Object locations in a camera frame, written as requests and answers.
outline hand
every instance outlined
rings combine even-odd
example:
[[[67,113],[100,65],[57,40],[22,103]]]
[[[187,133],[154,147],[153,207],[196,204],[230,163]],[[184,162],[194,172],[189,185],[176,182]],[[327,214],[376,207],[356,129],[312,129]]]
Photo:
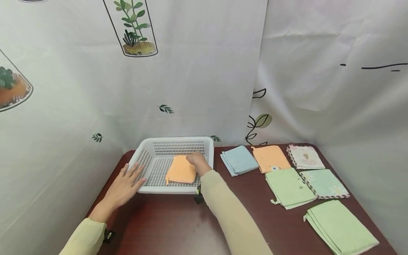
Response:
[[[195,152],[188,155],[187,160],[190,164],[195,166],[195,170],[199,176],[203,177],[207,172],[211,171],[211,167],[208,165],[205,157],[200,152]]]
[[[129,164],[120,170],[119,175],[109,187],[104,199],[99,202],[89,218],[96,222],[106,222],[110,215],[120,206],[127,203],[143,186],[146,178],[140,179],[135,183],[139,174],[143,171],[143,166],[139,167],[136,163],[129,171],[127,171]]]

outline person's left hand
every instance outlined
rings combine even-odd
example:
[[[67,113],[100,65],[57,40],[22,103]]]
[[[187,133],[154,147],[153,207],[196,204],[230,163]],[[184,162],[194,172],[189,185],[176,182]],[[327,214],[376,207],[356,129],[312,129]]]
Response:
[[[119,175],[109,187],[104,199],[99,202],[92,210],[89,218],[95,222],[107,222],[110,215],[118,207],[127,203],[143,186],[146,178],[140,179],[135,183],[139,174],[143,171],[144,166],[136,163],[129,171],[129,164],[120,170]]]
[[[118,208],[127,203],[143,186],[146,178],[140,179],[135,183],[139,174],[143,171],[144,166],[139,167],[139,163],[128,170],[129,164],[126,164],[124,168],[120,170],[119,175],[113,181],[105,195],[105,202]]]

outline glass terrarium drawing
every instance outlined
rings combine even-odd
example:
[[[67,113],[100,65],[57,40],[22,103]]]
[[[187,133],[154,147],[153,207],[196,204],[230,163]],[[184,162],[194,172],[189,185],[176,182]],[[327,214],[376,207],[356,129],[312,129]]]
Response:
[[[157,45],[145,0],[104,0],[123,54],[147,57],[157,54]]]
[[[20,2],[26,2],[26,3],[40,3],[40,2],[45,2],[48,0],[20,0]]]
[[[33,86],[0,49],[0,112],[11,109],[33,93]]]

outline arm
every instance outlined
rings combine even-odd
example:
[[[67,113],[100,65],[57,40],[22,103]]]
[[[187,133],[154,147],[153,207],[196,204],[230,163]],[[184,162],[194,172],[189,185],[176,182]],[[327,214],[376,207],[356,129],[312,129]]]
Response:
[[[257,225],[221,176],[201,155],[187,158],[201,176],[201,192],[217,218],[232,255],[272,255]]]
[[[104,199],[92,210],[89,218],[84,219],[69,238],[60,255],[96,255],[102,246],[106,222],[111,214],[128,202],[146,181],[145,178],[135,183],[143,167],[138,164],[127,171],[128,164],[113,181]]]

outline white plastic basket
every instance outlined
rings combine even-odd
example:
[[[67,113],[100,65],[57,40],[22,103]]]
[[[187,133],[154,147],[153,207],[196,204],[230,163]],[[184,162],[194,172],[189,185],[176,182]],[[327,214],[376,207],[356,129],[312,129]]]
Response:
[[[214,165],[214,142],[210,137],[168,137],[148,138],[141,142],[129,161],[129,169],[136,163],[144,165],[144,170],[136,181],[145,177],[146,183],[139,193],[153,194],[195,194],[200,177],[196,175],[193,184],[170,182],[166,185],[166,174],[173,157],[201,152],[207,163]]]

